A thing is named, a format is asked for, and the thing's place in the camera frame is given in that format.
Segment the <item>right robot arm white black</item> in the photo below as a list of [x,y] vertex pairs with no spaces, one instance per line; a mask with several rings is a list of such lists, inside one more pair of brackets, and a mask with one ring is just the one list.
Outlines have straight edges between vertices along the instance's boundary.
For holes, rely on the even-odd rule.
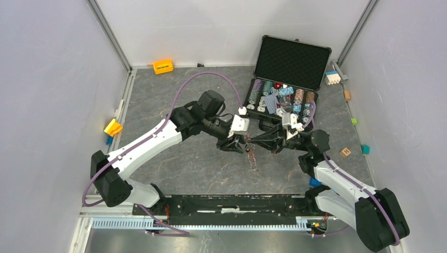
[[372,252],[397,246],[409,236],[410,228],[393,191],[369,186],[339,167],[326,155],[329,134],[323,130],[295,131],[282,125],[249,138],[271,153],[283,149],[304,151],[298,158],[302,171],[321,183],[306,192],[305,210],[311,215],[327,212],[352,227]]

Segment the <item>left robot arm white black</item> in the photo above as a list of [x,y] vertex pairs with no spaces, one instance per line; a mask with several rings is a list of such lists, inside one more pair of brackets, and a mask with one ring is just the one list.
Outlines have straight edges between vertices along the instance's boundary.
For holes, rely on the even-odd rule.
[[202,132],[217,139],[217,148],[244,153],[249,119],[242,106],[229,121],[221,119],[225,100],[213,90],[205,91],[199,100],[174,108],[158,125],[130,144],[105,154],[99,150],[91,156],[89,185],[101,196],[100,202],[115,207],[129,201],[142,204],[153,215],[161,214],[166,201],[151,184],[132,180],[131,175],[144,163],[169,147]]

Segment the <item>red handled keyring tool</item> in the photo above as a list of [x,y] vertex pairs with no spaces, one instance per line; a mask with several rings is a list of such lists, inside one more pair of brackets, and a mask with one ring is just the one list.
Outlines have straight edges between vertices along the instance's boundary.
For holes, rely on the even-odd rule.
[[251,167],[252,171],[257,172],[258,168],[257,168],[257,164],[256,164],[255,154],[254,154],[255,146],[254,146],[254,144],[252,144],[250,142],[250,137],[248,134],[245,135],[245,140],[247,142],[248,159],[250,162],[250,167]]

